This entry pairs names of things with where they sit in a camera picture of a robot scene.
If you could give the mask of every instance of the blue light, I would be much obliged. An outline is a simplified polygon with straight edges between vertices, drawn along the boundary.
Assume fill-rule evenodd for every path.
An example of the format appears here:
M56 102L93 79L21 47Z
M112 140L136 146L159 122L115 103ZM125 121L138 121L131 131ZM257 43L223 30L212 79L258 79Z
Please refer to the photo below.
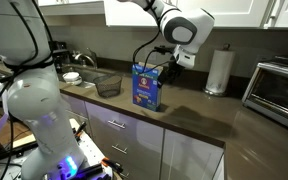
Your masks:
M75 164L75 162L73 161L71 156L67 156L65 158L65 161L67 162L68 168L69 168L69 173L71 174L71 176L75 176L75 174L77 173L77 166Z

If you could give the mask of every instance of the kitchen counter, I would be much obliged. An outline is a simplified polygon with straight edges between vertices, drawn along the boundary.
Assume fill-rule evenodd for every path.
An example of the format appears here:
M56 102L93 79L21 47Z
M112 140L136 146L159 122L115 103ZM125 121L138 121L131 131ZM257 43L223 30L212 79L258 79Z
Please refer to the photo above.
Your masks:
M0 72L10 73L0 64ZM165 85L161 112L132 104L132 81L123 77L119 96L103 99L95 87L83 89L60 82L61 93L137 119L225 146L228 180L288 179L288 129L242 106L239 99Z

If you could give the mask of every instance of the cereal box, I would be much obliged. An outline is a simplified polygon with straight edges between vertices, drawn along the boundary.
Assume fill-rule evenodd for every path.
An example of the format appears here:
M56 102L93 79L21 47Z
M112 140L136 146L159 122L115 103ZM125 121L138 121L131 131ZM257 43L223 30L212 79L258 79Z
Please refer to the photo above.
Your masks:
M147 73L140 74L143 66L136 64L132 68L133 78L133 103L152 111L158 111L161 103L162 90L157 87L157 78L161 69L153 69Z

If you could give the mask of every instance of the backsplash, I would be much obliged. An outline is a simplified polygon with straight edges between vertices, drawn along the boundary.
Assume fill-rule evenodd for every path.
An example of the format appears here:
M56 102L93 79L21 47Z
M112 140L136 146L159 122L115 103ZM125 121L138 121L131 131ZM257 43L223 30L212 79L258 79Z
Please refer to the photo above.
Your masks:
M70 50L87 52L89 47L99 57L131 61L134 50L149 41L156 34L155 28L107 27L104 15L70 16L70 26L51 26L53 38L66 41ZM288 31L214 29L196 58L194 70L208 72L215 49L230 43L236 51L231 74L251 77L258 55L271 57L288 54ZM170 45L160 36L148 48ZM138 61L144 61L145 50L138 54ZM169 60L170 55L157 55L158 64Z

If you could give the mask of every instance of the upper cabinet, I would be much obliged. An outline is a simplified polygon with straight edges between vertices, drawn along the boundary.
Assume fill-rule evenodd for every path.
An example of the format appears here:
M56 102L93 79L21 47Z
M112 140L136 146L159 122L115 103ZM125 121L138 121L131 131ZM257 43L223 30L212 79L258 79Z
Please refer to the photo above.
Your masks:
M178 0L163 0L177 5ZM106 25L108 26L156 26L154 18L132 2L104 0Z
M288 28L288 0L276 0L266 27Z
M270 0L164 0L182 11L203 8L216 27L260 27ZM131 2L104 0L108 26L156 26L154 19Z
M270 0L178 0L178 8L202 8L215 17L215 27L260 27Z
M103 0L38 0L44 16L104 14Z

